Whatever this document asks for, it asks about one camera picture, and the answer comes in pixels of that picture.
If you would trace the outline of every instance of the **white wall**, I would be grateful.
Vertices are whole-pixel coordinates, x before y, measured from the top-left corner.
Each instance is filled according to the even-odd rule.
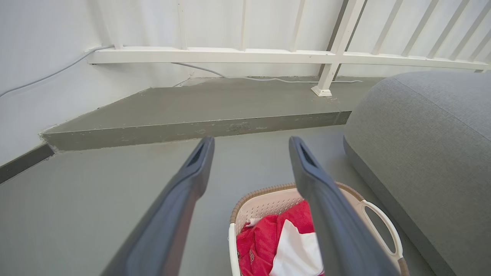
[[[0,91],[51,73],[84,50],[110,44],[103,0],[17,0],[0,3]],[[177,0],[118,0],[113,13],[126,45],[181,46]],[[184,0],[189,47],[240,43],[242,0]],[[300,0],[249,0],[247,46],[288,49]],[[349,50],[369,52],[395,0],[368,0]],[[399,54],[430,0],[405,0],[382,53]],[[448,57],[487,0],[471,0],[437,56]],[[440,1],[411,55],[426,55],[460,0]],[[300,50],[326,50],[342,0],[307,0]],[[467,58],[491,28],[488,14],[459,58]],[[477,60],[491,51],[488,43]],[[200,63],[229,76],[315,76],[315,64]],[[420,67],[344,64],[340,76],[385,77]],[[84,61],[42,83],[0,98],[0,165],[41,143],[38,134],[149,87],[174,86],[214,74],[173,64],[88,65]]]
[[[0,3],[0,91],[47,75],[107,42],[95,0]],[[151,86],[174,86],[186,69],[85,61],[0,98],[0,165],[41,144],[38,134]]]

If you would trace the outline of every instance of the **railing baluster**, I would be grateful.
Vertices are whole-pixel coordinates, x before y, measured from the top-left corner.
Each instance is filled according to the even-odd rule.
[[[399,11],[401,4],[402,4],[402,0],[396,0],[396,2],[394,3],[394,6],[392,7],[392,11],[389,14],[389,18],[387,18],[387,21],[383,26],[382,32],[380,33],[379,39],[377,40],[375,46],[373,47],[372,54],[378,55],[380,53],[380,48],[382,47],[383,41],[385,40],[387,34],[389,33],[390,27],[392,26],[392,23],[396,18],[397,12]]]
[[[181,33],[181,49],[188,49],[188,40],[186,38],[186,24],[184,22],[184,0],[177,0],[177,14],[179,16],[179,32]]]
[[[430,50],[430,53],[427,55],[428,58],[434,58],[436,56],[436,54],[438,53],[438,50],[440,50],[441,45],[447,39],[448,34],[450,33],[450,31],[455,26],[455,23],[459,19],[460,15],[464,11],[464,9],[468,3],[469,3],[469,0],[462,0],[459,7],[457,7],[457,10],[454,12],[454,15],[452,15],[452,18],[450,18],[450,21],[447,23],[447,26],[445,27],[445,29],[443,29],[443,32],[441,33],[440,37],[435,42],[435,45],[433,45],[433,48]]]
[[[242,3],[242,29],[241,29],[241,46],[240,50],[245,51],[247,48],[247,0],[243,0]]]
[[[293,28],[292,45],[290,46],[291,52],[295,52],[297,50],[304,7],[305,7],[305,0],[300,0],[299,10],[297,12],[297,19],[295,20],[295,27]]]
[[[346,46],[350,41],[351,34],[353,33],[364,3],[365,0],[349,0],[346,5],[330,51],[339,57],[339,60],[341,60]],[[319,83],[312,88],[312,91],[316,93],[317,96],[332,96],[329,87],[331,86],[331,82],[334,79],[339,64],[340,62],[325,64],[321,77],[319,78]]]
[[[109,41],[114,44],[114,48],[120,50],[123,48],[121,41],[118,20],[115,12],[114,0],[99,0],[99,8],[101,9],[102,19],[106,25]]]
[[[464,37],[462,38],[460,43],[457,45],[454,52],[450,55],[450,60],[456,60],[457,59],[459,54],[462,52],[462,49],[469,42],[471,37],[476,32],[477,28],[479,27],[479,25],[483,21],[484,17],[489,13],[490,10],[491,10],[491,0],[489,0],[488,3],[486,4],[486,6],[484,6],[483,10],[481,11],[481,13],[479,13],[479,15],[477,16],[474,23],[472,23],[472,25],[470,26],[467,33],[465,33]]]
[[[488,31],[488,34],[483,38],[481,43],[477,45],[477,48],[472,52],[472,54],[469,57],[469,61],[474,62],[479,55],[479,53],[484,49],[484,46],[491,40],[491,29]]]
[[[416,43],[416,40],[418,39],[419,35],[421,34],[421,31],[425,27],[426,23],[428,22],[428,19],[430,18],[431,14],[435,10],[436,4],[438,3],[438,0],[431,0],[430,5],[428,5],[428,8],[425,11],[425,14],[423,14],[423,17],[419,21],[418,26],[414,30],[414,33],[412,33],[411,38],[409,39],[408,44],[404,48],[404,51],[402,51],[402,56],[409,56],[409,52],[411,52],[411,49],[413,48],[414,44]]]

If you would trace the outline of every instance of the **white railing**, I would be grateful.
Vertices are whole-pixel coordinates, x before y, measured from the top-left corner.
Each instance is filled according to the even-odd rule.
[[[247,3],[243,0],[242,12],[242,29],[241,44],[239,49],[233,48],[200,48],[188,47],[186,33],[183,28],[185,11],[182,5],[183,0],[178,0],[179,29],[181,35],[181,49],[173,47],[126,47],[119,40],[118,30],[114,15],[111,14],[111,6],[103,6],[105,15],[106,28],[109,31],[114,49],[104,49],[95,52],[89,57],[89,63],[142,63],[142,62],[236,62],[236,63],[315,63],[325,64],[320,81],[312,90],[318,96],[330,96],[329,87],[333,81],[336,70],[340,64],[379,64],[379,65],[404,65],[404,66],[423,66],[423,67],[440,67],[440,68],[459,68],[474,69],[476,72],[484,72],[491,69],[491,53],[485,58],[485,62],[475,61],[476,57],[483,50],[491,39],[491,30],[483,38],[470,55],[468,60],[457,59],[462,49],[469,42],[484,17],[491,10],[491,0],[488,0],[484,9],[476,17],[473,24],[467,30],[463,39],[452,52],[449,58],[436,58],[440,47],[445,42],[448,34],[454,28],[457,20],[467,6],[469,0],[462,0],[457,10],[447,26],[435,42],[427,56],[412,56],[411,49],[419,38],[421,31],[428,22],[433,13],[438,0],[431,0],[426,12],[417,25],[414,33],[409,39],[401,55],[380,54],[380,48],[383,45],[387,34],[392,26],[394,18],[399,12],[403,0],[396,0],[390,15],[378,37],[373,50],[370,53],[358,53],[346,51],[349,40],[355,29],[356,22],[362,11],[365,0],[349,0],[345,12],[339,24],[339,28],[334,38],[330,51],[304,51],[297,50],[298,33],[304,16],[304,6],[306,0],[300,0],[299,10],[294,26],[294,32],[290,45],[290,50],[272,50],[272,49],[248,49],[246,45],[247,34]]]

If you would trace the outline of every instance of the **post base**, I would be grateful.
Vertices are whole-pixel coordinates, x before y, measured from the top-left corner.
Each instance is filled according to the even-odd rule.
[[[332,97],[331,90],[329,89],[322,90],[316,85],[311,90],[319,97]]]

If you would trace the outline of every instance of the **gray sofa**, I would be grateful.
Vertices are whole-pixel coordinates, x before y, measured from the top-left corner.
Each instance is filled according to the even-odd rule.
[[[437,275],[491,275],[491,75],[387,78],[345,127],[351,163]]]

